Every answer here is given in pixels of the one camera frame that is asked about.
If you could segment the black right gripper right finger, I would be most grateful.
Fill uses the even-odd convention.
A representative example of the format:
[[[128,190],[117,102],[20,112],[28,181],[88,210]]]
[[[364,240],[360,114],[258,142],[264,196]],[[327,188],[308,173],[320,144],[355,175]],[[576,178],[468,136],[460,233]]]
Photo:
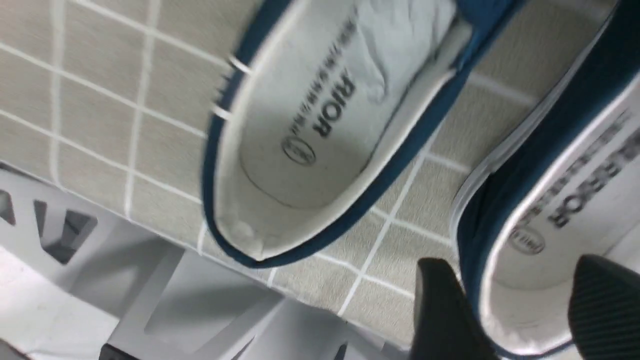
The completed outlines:
[[[577,262],[567,312],[585,360],[640,358],[640,276],[598,255]]]

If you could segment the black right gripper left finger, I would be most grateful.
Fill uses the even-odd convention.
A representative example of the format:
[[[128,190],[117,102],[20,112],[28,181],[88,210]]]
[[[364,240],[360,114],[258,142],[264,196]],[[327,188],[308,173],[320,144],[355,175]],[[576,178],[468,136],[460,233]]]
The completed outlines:
[[[446,260],[418,260],[414,295],[410,359],[499,359]]]

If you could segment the grey robot base frame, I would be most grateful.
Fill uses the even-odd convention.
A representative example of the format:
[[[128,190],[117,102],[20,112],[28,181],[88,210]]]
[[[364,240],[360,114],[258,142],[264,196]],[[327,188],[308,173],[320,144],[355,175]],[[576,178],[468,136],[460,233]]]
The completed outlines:
[[[393,342],[1,171],[3,360],[406,360]]]

